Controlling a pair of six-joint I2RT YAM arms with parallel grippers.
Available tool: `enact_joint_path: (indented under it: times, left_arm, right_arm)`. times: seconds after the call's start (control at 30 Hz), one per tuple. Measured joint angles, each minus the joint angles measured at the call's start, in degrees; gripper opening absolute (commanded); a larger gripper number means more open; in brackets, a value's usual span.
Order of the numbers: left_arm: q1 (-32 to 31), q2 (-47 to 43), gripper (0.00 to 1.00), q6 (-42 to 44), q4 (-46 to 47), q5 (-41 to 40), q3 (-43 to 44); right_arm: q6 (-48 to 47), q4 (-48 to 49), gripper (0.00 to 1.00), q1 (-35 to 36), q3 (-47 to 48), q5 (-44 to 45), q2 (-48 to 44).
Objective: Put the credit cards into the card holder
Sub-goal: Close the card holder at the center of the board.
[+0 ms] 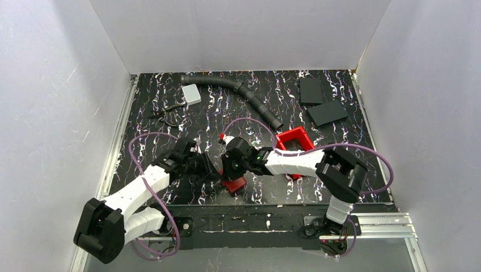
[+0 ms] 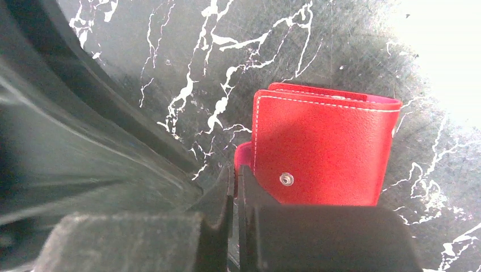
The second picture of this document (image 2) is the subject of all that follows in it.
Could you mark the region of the red card holder wallet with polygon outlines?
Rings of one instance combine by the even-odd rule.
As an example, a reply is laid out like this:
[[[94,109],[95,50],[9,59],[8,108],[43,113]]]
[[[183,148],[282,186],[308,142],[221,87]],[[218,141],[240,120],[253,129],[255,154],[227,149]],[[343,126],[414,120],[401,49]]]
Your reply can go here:
[[[272,83],[253,99],[252,133],[234,167],[286,204],[377,204],[395,125],[397,99]]]

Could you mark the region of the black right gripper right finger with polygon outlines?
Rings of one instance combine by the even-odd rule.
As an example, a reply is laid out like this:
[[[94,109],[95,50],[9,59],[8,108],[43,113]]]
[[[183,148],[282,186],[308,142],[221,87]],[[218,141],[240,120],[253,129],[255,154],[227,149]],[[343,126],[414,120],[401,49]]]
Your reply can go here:
[[[283,205],[237,171],[241,271],[421,271],[400,217],[378,206]]]

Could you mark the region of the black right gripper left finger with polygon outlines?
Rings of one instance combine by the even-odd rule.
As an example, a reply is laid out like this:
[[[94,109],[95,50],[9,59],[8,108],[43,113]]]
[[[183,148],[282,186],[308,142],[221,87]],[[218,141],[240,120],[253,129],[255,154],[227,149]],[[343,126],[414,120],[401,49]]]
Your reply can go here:
[[[53,229],[34,271],[226,271],[234,168],[181,213],[71,214]]]

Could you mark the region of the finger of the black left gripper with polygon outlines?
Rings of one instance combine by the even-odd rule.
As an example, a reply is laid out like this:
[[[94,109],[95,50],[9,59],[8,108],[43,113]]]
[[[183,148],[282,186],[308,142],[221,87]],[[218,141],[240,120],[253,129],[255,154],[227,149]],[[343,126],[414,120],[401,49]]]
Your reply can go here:
[[[1,262],[65,215],[184,210],[195,161],[121,96],[56,1],[1,2]]]

